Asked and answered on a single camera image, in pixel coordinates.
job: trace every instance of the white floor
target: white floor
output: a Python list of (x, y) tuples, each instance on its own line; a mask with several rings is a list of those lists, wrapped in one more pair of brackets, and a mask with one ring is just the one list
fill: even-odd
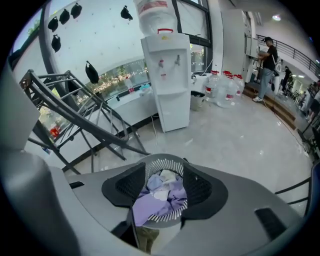
[[(193, 164), (246, 177), (272, 192), (297, 184), (311, 173), (312, 162), (297, 142), (296, 138), (301, 143), (297, 132), (289, 128), (295, 138), (273, 112), (246, 96), (233, 108), (220, 108), (205, 101), (201, 111), (190, 111), (187, 128), (163, 133), (158, 119), (154, 126), (157, 145), (152, 123), (138, 131), (148, 152), (177, 155)], [(134, 139), (129, 143), (138, 147)], [(129, 150), (123, 152), (127, 161), (105, 148), (100, 150), (94, 159), (94, 169), (96, 172), (112, 169), (143, 157)], [(90, 164), (87, 158), (75, 168), (82, 174), (90, 173)], [(305, 184), (280, 197), (291, 202), (307, 194), (308, 184)], [(292, 207), (303, 216), (306, 202)]]

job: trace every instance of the wooden step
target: wooden step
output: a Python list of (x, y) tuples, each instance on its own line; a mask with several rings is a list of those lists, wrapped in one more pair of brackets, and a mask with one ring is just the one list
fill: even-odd
[[(253, 92), (253, 94), (256, 92), (258, 92), (257, 90), (255, 90), (252, 86), (250, 86), (249, 84), (246, 84), (244, 86), (245, 89)], [(291, 113), (290, 110), (287, 109), (286, 106), (282, 105), (279, 101), (275, 100), (274, 98), (265, 95), (263, 98), (265, 101), (270, 101), (272, 103), (272, 105), (277, 106), (278, 109), (280, 109), (282, 112), (284, 112), (293, 122), (296, 120), (296, 117)]]
[[(247, 89), (246, 87), (243, 90), (243, 94), (248, 96), (249, 98), (253, 99), (255, 98), (255, 92)], [(272, 112), (274, 112), (277, 116), (279, 116), (284, 122), (286, 122), (291, 129), (295, 130), (296, 126), (295, 126), (295, 120), (292, 119), (291, 115), (288, 115), (282, 108), (280, 108), (277, 104), (274, 104), (273, 100), (270, 100), (270, 98), (264, 98), (263, 101), (261, 101), (261, 104), (263, 104), (264, 106), (266, 105)]]

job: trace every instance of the black t-shirt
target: black t-shirt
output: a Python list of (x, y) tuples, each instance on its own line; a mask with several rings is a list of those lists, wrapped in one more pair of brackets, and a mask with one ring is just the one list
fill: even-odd
[(271, 71), (274, 71), (276, 66), (275, 62), (277, 62), (277, 59), (278, 59), (278, 52), (276, 47), (271, 45), (268, 49), (268, 54), (270, 54), (270, 56), (266, 57), (266, 59), (264, 60), (263, 67)]
[(285, 70), (284, 79), (288, 80), (288, 78), (289, 78), (289, 76), (290, 76), (291, 73), (292, 73), (291, 70), (290, 70), (289, 68), (287, 68), (287, 69)]

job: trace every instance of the sneaker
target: sneaker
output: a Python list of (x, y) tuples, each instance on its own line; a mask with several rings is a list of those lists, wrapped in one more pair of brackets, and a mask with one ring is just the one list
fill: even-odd
[(252, 99), (254, 102), (262, 102), (263, 99), (259, 98), (258, 96)]

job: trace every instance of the railing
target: railing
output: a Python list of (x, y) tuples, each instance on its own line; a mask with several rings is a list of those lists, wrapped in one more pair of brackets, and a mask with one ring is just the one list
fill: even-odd
[[(257, 36), (259, 45), (266, 46), (266, 44), (262, 41), (263, 39), (265, 39), (265, 36), (260, 34), (257, 34), (256, 36)], [(287, 45), (286, 43), (283, 43), (274, 39), (273, 39), (273, 45), (276, 47), (276, 49), (279, 52), (284, 53), (285, 55), (288, 55), (291, 58), (295, 59), (297, 62), (304, 65), (308, 70), (310, 70), (320, 79), (320, 67), (315, 62), (313, 62), (309, 57), (304, 55), (301, 51), (298, 51), (297, 49), (291, 47), (290, 45)]]

